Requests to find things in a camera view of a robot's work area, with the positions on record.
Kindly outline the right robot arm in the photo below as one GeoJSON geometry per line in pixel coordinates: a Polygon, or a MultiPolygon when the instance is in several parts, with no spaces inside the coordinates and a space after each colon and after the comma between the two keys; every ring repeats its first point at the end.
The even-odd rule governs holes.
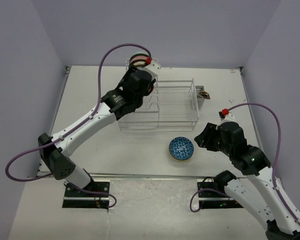
{"type": "Polygon", "coordinates": [[[238,123],[208,123],[194,140],[200,148],[228,156],[261,197],[255,196],[228,170],[213,178],[217,196],[227,195],[244,207],[265,230],[267,239],[300,240],[300,211],[282,189],[264,152],[247,143],[238,123]]]}

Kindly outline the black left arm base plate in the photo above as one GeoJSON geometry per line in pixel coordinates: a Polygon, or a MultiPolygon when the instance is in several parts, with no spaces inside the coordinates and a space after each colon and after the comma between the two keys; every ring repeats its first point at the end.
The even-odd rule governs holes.
{"type": "MultiPolygon", "coordinates": [[[[68,182],[64,182],[65,186],[62,208],[64,209],[109,209],[110,199],[108,195],[87,194],[75,189],[68,182]]],[[[89,186],[88,191],[98,193],[109,193],[110,181],[96,181],[89,186]]]]}

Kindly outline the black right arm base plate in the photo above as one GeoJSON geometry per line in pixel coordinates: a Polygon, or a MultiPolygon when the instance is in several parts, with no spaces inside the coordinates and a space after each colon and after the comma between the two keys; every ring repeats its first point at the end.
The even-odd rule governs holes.
{"type": "Polygon", "coordinates": [[[243,208],[233,198],[227,198],[213,191],[203,191],[198,194],[200,209],[241,209],[243,208]]]}

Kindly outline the blue triangle patterned bowl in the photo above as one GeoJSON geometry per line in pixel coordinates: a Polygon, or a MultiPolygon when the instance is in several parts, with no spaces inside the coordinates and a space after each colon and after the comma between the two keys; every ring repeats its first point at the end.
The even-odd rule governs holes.
{"type": "Polygon", "coordinates": [[[172,139],[169,143],[169,153],[177,159],[188,159],[194,154],[194,145],[186,137],[179,136],[172,139]]]}

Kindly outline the yellow blue patterned bowl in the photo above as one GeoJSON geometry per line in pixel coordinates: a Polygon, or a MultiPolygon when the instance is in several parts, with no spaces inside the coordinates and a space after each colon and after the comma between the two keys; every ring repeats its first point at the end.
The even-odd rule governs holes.
{"type": "Polygon", "coordinates": [[[187,158],[187,159],[179,159],[179,158],[175,158],[174,156],[172,156],[172,159],[174,161],[177,161],[177,162],[180,162],[180,163],[187,163],[190,161],[191,157],[190,158],[187,158]]]}

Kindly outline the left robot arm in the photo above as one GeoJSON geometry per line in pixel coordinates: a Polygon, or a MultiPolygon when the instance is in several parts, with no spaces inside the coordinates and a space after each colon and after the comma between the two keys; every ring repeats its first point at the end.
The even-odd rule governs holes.
{"type": "Polygon", "coordinates": [[[133,113],[143,104],[143,98],[154,90],[156,77],[145,70],[131,67],[117,87],[108,91],[89,113],[52,136],[38,137],[40,157],[56,180],[66,180],[82,196],[104,196],[93,191],[90,174],[70,160],[74,151],[99,130],[133,113]]]}

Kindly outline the yellow flower leaf bowl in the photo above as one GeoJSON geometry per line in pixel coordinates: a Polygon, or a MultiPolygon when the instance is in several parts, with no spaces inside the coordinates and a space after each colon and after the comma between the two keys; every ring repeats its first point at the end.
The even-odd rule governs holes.
{"type": "Polygon", "coordinates": [[[135,63],[130,63],[128,65],[128,68],[134,67],[134,68],[137,68],[139,70],[142,70],[145,66],[146,66],[145,62],[139,61],[139,62],[135,62],[135,63]]]}

